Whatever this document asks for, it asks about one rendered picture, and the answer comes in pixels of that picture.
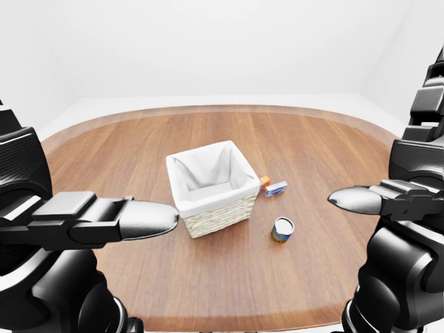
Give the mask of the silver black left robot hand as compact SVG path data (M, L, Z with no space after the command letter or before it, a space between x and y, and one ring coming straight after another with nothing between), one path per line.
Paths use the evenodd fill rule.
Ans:
M35 130L0 101L0 329L11 333L112 333L117 306L94 251L172 231L176 208L53 193Z

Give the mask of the blue and white food box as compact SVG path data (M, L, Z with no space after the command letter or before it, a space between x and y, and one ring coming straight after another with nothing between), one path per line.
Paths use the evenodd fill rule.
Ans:
M265 188L264 195L265 195L265 197L271 197L271 196L278 195L278 194L284 192L285 189L287 188L287 186L288 186L288 184L286 181L282 181L282 182L278 182L278 183L269 185Z

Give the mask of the alphabet soup tin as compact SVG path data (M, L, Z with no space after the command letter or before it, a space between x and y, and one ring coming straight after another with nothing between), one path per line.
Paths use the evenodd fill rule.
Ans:
M279 217L274 221L271 230L271 239L278 243L285 243L294 233L295 227L293 222L287 217Z

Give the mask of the wicker basket with white liner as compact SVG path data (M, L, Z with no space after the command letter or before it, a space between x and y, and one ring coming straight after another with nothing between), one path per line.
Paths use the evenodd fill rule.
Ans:
M171 192L191 238L217 232L250 217L260 181L228 140L166 157Z

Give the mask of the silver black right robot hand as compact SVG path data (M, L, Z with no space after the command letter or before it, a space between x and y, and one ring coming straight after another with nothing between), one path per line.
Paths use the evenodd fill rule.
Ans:
M444 318L444 46L427 69L388 178L332 192L342 210L376 215L353 300L366 333L424 333Z

